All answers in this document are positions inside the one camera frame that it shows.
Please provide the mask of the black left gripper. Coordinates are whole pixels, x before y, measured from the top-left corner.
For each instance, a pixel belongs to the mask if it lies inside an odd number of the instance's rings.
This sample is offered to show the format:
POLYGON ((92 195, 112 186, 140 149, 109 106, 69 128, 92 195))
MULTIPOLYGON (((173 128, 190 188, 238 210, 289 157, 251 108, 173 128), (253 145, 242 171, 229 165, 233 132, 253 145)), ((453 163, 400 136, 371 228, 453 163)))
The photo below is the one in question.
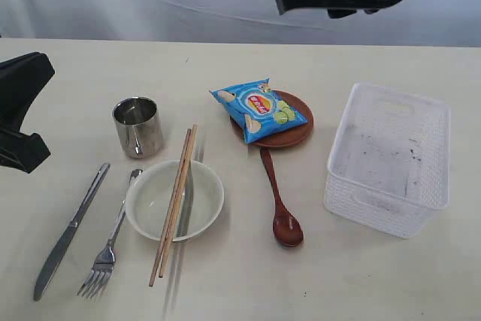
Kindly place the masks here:
POLYGON ((44 53, 1 62, 1 126, 7 128, 1 128, 1 166, 30 174, 50 156, 39 134, 25 135, 19 130, 32 102, 54 74, 44 53))

